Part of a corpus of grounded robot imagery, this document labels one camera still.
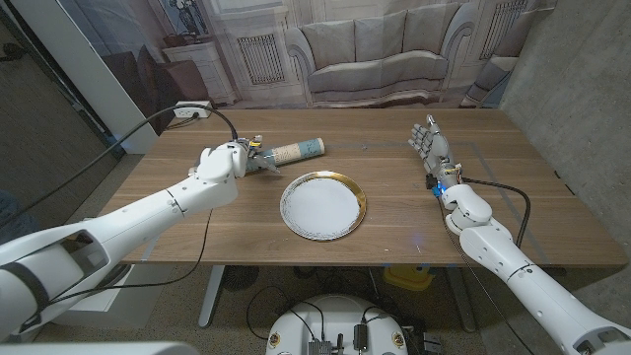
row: radiator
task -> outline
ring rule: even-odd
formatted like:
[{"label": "radiator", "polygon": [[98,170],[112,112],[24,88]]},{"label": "radiator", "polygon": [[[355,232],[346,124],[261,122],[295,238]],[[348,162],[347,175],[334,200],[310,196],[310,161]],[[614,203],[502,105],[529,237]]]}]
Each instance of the radiator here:
[{"label": "radiator", "polygon": [[247,74],[254,85],[285,80],[274,34],[238,38]]},{"label": "radiator", "polygon": [[502,38],[506,35],[513,23],[520,16],[520,13],[526,8],[526,0],[518,0],[495,5],[495,13],[489,27],[489,33],[486,35],[486,41],[480,54],[480,59],[488,59],[491,57],[495,48],[500,44]]}]

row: yellow object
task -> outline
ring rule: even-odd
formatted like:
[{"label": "yellow object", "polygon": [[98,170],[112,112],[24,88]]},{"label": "yellow object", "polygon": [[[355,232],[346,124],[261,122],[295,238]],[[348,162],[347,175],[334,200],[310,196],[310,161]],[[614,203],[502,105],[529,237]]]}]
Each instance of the yellow object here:
[{"label": "yellow object", "polygon": [[429,266],[398,265],[384,269],[385,282],[410,291],[425,290],[434,276]]}]

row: printed backdrop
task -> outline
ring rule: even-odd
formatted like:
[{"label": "printed backdrop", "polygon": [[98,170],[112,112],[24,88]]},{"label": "printed backdrop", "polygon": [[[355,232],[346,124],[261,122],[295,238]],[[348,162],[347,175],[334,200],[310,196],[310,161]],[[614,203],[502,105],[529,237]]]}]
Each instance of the printed backdrop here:
[{"label": "printed backdrop", "polygon": [[60,3],[145,114],[209,99],[224,108],[493,107],[539,7],[538,0]]}]

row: sofa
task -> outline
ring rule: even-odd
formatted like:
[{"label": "sofa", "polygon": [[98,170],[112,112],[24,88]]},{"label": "sofa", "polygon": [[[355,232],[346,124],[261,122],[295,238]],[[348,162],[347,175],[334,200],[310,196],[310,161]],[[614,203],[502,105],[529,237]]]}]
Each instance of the sofa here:
[{"label": "sofa", "polygon": [[439,97],[476,12],[475,3],[449,3],[310,24],[287,30],[285,44],[298,60],[308,107]]},{"label": "sofa", "polygon": [[[179,101],[210,101],[214,106],[192,60],[157,63],[144,45],[138,59],[127,51],[103,56],[102,60],[145,117]],[[170,111],[149,123],[160,135],[173,118]]]}]

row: gold plate rim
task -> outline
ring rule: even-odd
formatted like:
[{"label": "gold plate rim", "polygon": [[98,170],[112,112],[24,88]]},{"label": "gold plate rim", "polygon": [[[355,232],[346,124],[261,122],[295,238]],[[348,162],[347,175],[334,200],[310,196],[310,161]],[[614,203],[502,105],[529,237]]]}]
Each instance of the gold plate rim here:
[{"label": "gold plate rim", "polygon": [[[341,234],[340,236],[337,236],[331,239],[326,239],[326,240],[316,239],[310,236],[304,236],[300,234],[298,231],[296,231],[294,228],[292,228],[292,226],[285,219],[285,215],[283,213],[283,206],[285,202],[287,201],[287,197],[289,196],[289,193],[295,190],[296,187],[300,186],[301,184],[315,178],[331,178],[331,179],[340,181],[346,187],[348,187],[348,189],[350,189],[351,192],[353,192],[353,194],[355,195],[355,198],[357,199],[357,203],[359,204],[359,214],[357,215],[355,222],[353,222],[353,224],[351,224],[348,230],[345,233]],[[366,194],[364,193],[364,190],[362,190],[362,188],[359,186],[359,184],[357,184],[357,182],[355,182],[352,178],[346,175],[336,173],[336,172],[330,172],[330,171],[307,173],[301,177],[297,177],[296,179],[294,179],[289,185],[287,185],[287,187],[285,188],[285,191],[283,191],[283,195],[280,199],[280,214],[281,214],[281,217],[283,218],[283,221],[285,222],[285,225],[287,225],[287,227],[290,230],[292,230],[292,232],[294,232],[295,234],[303,238],[312,240],[312,241],[331,242],[331,241],[338,240],[342,237],[348,236],[351,232],[353,232],[357,228],[357,226],[359,226],[360,223],[362,223],[362,220],[364,219],[364,216],[366,215]]]}]

